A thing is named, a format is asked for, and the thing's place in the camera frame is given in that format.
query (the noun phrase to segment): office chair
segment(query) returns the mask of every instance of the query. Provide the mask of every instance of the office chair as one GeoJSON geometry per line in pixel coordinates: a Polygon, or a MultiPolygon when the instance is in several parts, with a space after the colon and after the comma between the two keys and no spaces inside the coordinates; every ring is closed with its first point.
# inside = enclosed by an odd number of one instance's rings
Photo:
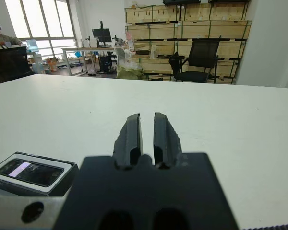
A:
{"type": "Polygon", "coordinates": [[[0,83],[33,75],[26,47],[0,49],[0,83]]]}
{"type": "Polygon", "coordinates": [[[219,46],[219,41],[193,41],[189,57],[182,62],[182,56],[176,52],[169,58],[169,63],[172,66],[175,80],[192,81],[197,83],[206,83],[212,77],[210,74],[215,67],[214,83],[216,83],[216,68],[218,56],[216,52],[219,46]],[[182,72],[182,66],[189,62],[189,66],[209,68],[209,72],[186,71],[182,72]]]}

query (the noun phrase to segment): smartphone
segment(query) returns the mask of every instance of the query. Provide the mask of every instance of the smartphone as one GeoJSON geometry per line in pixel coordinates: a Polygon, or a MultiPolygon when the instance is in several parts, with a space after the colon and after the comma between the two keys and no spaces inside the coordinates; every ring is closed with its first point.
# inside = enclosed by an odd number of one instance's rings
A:
{"type": "Polygon", "coordinates": [[[20,159],[13,159],[0,168],[0,175],[42,187],[51,186],[63,172],[63,168],[20,159]]]}

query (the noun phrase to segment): chair backrest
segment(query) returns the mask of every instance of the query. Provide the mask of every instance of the chair backrest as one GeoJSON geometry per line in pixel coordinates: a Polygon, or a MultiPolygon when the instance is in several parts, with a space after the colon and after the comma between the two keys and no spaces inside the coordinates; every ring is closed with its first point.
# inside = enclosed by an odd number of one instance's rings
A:
{"type": "Polygon", "coordinates": [[[174,77],[176,77],[179,73],[179,70],[180,70],[180,59],[179,59],[178,53],[176,52],[175,54],[170,56],[168,59],[168,62],[172,66],[174,77]]]}
{"type": "Polygon", "coordinates": [[[33,74],[26,47],[0,49],[0,75],[10,81],[33,74]]]}
{"type": "Polygon", "coordinates": [[[213,68],[220,41],[193,41],[189,66],[213,68]]]}
{"type": "Polygon", "coordinates": [[[124,51],[123,48],[121,48],[121,47],[115,47],[115,53],[116,53],[116,56],[117,56],[118,64],[119,64],[120,62],[124,62],[124,61],[125,61],[126,54],[125,54],[125,51],[124,51]]]}

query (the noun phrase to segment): phone box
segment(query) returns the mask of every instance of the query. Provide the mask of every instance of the phone box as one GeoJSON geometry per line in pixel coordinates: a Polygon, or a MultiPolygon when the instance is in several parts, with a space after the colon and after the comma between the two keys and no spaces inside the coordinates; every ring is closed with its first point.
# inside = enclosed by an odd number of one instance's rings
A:
{"type": "Polygon", "coordinates": [[[0,170],[0,189],[20,196],[63,196],[71,187],[79,171],[76,163],[22,152],[16,152],[1,162],[0,169],[2,169],[0,170]],[[3,175],[2,172],[4,172],[4,169],[8,170],[9,166],[7,165],[11,162],[23,163],[19,166],[15,164],[15,169],[11,167],[12,172],[10,174],[7,176],[3,175]],[[20,175],[22,175],[21,180],[19,178],[16,179],[16,176],[20,175]],[[27,178],[30,177],[30,180],[35,181],[35,183],[28,182],[27,178]]]}

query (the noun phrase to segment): white table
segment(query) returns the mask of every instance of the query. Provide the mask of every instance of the white table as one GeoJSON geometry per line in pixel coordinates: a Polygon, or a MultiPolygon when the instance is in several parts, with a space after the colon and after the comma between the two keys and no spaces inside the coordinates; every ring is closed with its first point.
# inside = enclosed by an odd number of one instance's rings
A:
{"type": "Polygon", "coordinates": [[[16,151],[79,165],[112,155],[134,113],[153,156],[154,112],[168,116],[184,152],[208,153],[241,229],[288,224],[288,89],[25,77],[0,84],[0,162],[16,151]]]}
{"type": "Polygon", "coordinates": [[[84,52],[90,52],[91,53],[91,61],[92,61],[92,64],[94,64],[94,61],[93,61],[93,55],[92,55],[92,52],[107,52],[107,51],[110,51],[110,52],[115,52],[115,49],[114,47],[96,47],[96,48],[82,48],[82,47],[76,47],[76,48],[63,48],[63,56],[64,56],[64,59],[67,63],[67,70],[68,70],[68,73],[70,76],[75,76],[75,75],[78,75],[78,74],[86,74],[88,73],[88,69],[87,69],[87,66],[86,66],[86,62],[84,61],[83,64],[84,64],[84,67],[85,67],[85,71],[84,72],[78,72],[78,73],[74,73],[72,74],[72,70],[68,64],[68,58],[67,58],[67,54],[66,52],[81,52],[82,53],[82,57],[85,57],[85,53],[84,52]]]}

